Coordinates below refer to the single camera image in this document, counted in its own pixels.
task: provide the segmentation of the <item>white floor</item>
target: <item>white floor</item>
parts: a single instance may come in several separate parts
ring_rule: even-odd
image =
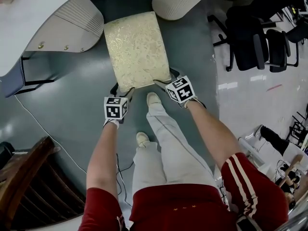
[[[231,3],[212,0],[208,4],[207,10],[224,22],[225,12]],[[277,26],[286,32],[292,29],[288,22],[278,23]],[[213,42],[220,40],[219,33],[225,37],[214,22],[211,22],[211,31]],[[290,47],[291,57],[288,62],[295,63],[295,45],[290,43]],[[296,116],[297,111],[305,114],[308,103],[308,59],[305,59],[308,58],[307,40],[304,46],[300,44],[299,51],[299,67],[291,66],[281,73],[271,73],[269,66],[265,70],[253,68],[239,71],[236,61],[233,70],[227,72],[226,66],[230,64],[229,46],[225,44],[215,47],[219,116],[236,137],[263,124],[285,139],[289,126],[293,124],[292,115]],[[281,159],[280,154],[269,143],[258,144],[258,148],[261,146],[259,152],[268,162]]]

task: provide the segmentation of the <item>white cable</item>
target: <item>white cable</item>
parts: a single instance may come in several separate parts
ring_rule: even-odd
[[[36,121],[37,124],[40,126],[40,128],[43,129],[44,132],[45,132],[49,137],[51,137],[51,139],[52,139],[53,141],[55,141],[57,144],[60,145],[60,147],[66,152],[66,154],[69,156],[69,158],[76,164],[76,166],[77,166],[79,169],[81,169],[85,174],[87,174],[86,171],[85,171],[82,167],[80,167],[80,166],[75,162],[75,160],[69,155],[69,153],[67,153],[67,151],[64,149],[64,147],[63,147],[57,140],[55,140],[55,139],[54,139],[43,127],[42,127],[42,125],[41,125],[41,124],[39,123],[39,121],[34,117],[34,115],[32,115],[32,113],[31,113],[26,107],[24,107],[24,105],[19,101],[19,99],[16,97],[16,95],[15,95],[15,98],[16,98],[17,101],[21,104],[21,106],[22,106],[25,110],[27,110],[28,113],[35,119],[35,121]]]

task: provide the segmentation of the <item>chair wheel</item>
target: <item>chair wheel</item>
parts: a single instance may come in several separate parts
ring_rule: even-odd
[[[209,15],[209,16],[207,17],[207,21],[208,21],[208,22],[212,22],[212,21],[213,21],[213,16],[212,16],[212,15]]]

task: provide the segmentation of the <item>black pants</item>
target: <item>black pants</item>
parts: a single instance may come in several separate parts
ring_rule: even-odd
[[[287,149],[289,145],[289,141],[283,140],[279,137],[277,133],[273,130],[263,126],[261,127],[261,136],[278,151],[281,155],[283,155],[284,151]]]

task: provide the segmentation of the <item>white sneaker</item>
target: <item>white sneaker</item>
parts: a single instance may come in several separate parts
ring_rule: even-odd
[[[136,135],[136,140],[137,140],[137,144],[140,146],[140,147],[145,147],[144,146],[144,142],[146,141],[150,141],[149,140],[149,137],[146,135],[146,133],[144,132],[139,132],[137,133]]]
[[[255,134],[254,134],[254,136],[255,136],[255,138],[257,139],[257,140],[261,140],[263,137],[261,136],[261,127],[263,127],[263,125],[260,125],[259,127],[258,127],[258,129],[255,131]]]
[[[148,106],[150,106],[153,103],[162,103],[159,96],[155,92],[149,92],[146,96],[146,102]]]

